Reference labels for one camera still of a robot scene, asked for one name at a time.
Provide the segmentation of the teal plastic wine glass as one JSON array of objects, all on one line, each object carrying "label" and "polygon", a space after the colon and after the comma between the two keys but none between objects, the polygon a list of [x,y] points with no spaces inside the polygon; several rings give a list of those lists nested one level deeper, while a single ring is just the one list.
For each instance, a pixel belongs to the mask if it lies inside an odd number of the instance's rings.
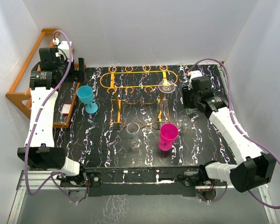
[{"label": "teal plastic wine glass", "polygon": [[97,112],[98,105],[93,103],[94,93],[90,86],[84,85],[79,87],[77,90],[77,96],[80,101],[86,105],[85,110],[87,113],[93,114]]}]

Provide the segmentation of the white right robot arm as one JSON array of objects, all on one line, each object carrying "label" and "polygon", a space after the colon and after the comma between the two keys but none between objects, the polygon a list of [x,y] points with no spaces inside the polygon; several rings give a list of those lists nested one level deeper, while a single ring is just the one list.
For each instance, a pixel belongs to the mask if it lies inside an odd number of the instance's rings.
[{"label": "white right robot arm", "polygon": [[243,193],[271,181],[276,160],[236,129],[227,99],[214,94],[209,77],[190,76],[189,85],[182,89],[182,100],[185,109],[198,109],[219,130],[236,160],[235,165],[217,161],[201,165],[198,178],[202,184],[221,180]]}]

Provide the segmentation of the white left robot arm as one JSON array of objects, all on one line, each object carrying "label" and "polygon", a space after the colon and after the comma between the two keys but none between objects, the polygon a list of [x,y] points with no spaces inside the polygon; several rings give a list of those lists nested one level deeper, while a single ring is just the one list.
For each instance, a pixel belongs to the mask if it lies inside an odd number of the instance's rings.
[{"label": "white left robot arm", "polygon": [[80,164],[69,159],[63,148],[55,147],[53,139],[54,108],[58,97],[60,82],[82,82],[84,60],[79,59],[79,69],[58,47],[39,49],[40,61],[31,70],[29,87],[31,89],[31,117],[25,146],[17,150],[18,157],[24,161],[25,169],[45,169],[59,171],[71,176],[77,186],[83,186],[87,174],[80,170]]}]

